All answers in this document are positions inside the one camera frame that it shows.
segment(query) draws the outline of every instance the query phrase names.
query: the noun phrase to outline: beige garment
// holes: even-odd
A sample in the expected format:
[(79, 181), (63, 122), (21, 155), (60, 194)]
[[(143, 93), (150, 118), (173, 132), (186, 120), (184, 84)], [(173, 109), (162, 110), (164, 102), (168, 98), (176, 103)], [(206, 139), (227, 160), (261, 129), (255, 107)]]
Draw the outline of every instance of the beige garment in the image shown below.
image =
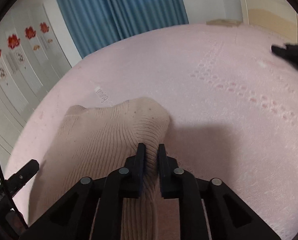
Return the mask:
[(167, 111), (149, 98), (108, 108), (69, 108), (34, 182), (29, 223), (80, 178), (102, 178), (122, 167), (142, 142), (147, 148), (143, 193), (140, 199), (124, 200), (121, 239), (155, 239), (156, 152), (168, 124)]

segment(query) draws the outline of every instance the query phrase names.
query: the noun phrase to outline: pink blanket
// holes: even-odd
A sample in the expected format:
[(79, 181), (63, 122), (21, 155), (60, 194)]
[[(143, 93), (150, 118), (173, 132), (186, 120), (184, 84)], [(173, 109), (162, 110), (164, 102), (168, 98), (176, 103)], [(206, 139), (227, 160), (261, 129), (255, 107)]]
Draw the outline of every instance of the pink blanket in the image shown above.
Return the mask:
[[(42, 160), (70, 106), (146, 96), (169, 111), (165, 144), (180, 167), (221, 178), (283, 240), (291, 239), (298, 231), (298, 72), (271, 54), (270, 46), (283, 42), (244, 25), (182, 25), (103, 48), (41, 102), (6, 177), (29, 159)], [(25, 217), (31, 185), (15, 197)], [(158, 202), (159, 238), (176, 239), (175, 201)]]

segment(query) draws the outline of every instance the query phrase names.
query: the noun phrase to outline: blue curtain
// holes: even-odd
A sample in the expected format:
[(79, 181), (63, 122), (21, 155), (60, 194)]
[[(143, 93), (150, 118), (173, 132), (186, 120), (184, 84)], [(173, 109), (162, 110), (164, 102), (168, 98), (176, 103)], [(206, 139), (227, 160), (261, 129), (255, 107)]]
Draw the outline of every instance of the blue curtain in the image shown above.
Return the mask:
[(81, 55), (130, 36), (187, 24), (183, 0), (57, 0)]

